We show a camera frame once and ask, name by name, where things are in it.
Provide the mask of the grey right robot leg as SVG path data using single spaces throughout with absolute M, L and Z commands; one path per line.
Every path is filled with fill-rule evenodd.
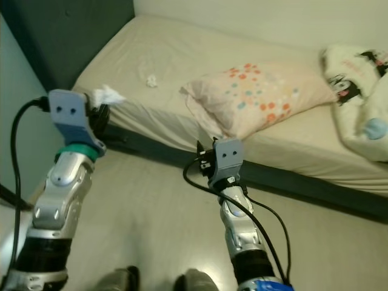
M 210 275 L 197 269 L 188 269 L 175 280 L 173 291 L 219 291 Z

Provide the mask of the black door frame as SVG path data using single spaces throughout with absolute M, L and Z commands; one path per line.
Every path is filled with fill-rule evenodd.
M 9 205 L 13 206 L 17 210 L 28 211 L 33 208 L 33 206 L 25 201 L 21 196 L 17 196 L 11 190 L 6 188 L 6 186 L 1 186 L 0 188 L 0 198 L 7 202 Z

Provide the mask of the pink dotted pillow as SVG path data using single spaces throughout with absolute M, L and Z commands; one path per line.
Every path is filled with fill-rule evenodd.
M 321 73 L 283 62 L 247 63 L 189 81 L 180 94 L 211 138 L 244 139 L 336 96 Z

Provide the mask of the grey robot leg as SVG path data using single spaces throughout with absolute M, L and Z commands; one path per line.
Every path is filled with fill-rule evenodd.
M 139 269 L 136 266 L 115 269 L 99 280 L 93 291 L 139 291 Z
M 173 291 L 219 291 L 210 275 L 197 269 L 188 269 L 175 280 Z

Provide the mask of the grey left robot leg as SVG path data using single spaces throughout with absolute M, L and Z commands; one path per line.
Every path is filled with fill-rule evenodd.
M 136 266 L 115 269 L 99 280 L 93 291 L 139 291 L 139 269 Z

